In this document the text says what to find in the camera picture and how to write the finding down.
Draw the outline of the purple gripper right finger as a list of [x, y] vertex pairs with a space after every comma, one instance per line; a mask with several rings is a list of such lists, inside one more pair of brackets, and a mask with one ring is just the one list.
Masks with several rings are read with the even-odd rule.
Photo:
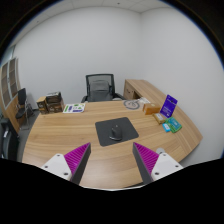
[[133, 143], [132, 152], [135, 157], [143, 183], [151, 183], [151, 173], [159, 158], [159, 155], [151, 149], [136, 142]]

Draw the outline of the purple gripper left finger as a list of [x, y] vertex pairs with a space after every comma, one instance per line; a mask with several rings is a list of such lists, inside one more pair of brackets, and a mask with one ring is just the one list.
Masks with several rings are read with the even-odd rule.
[[80, 184], [90, 154], [91, 144], [86, 143], [64, 155], [72, 173], [71, 182], [76, 185]]

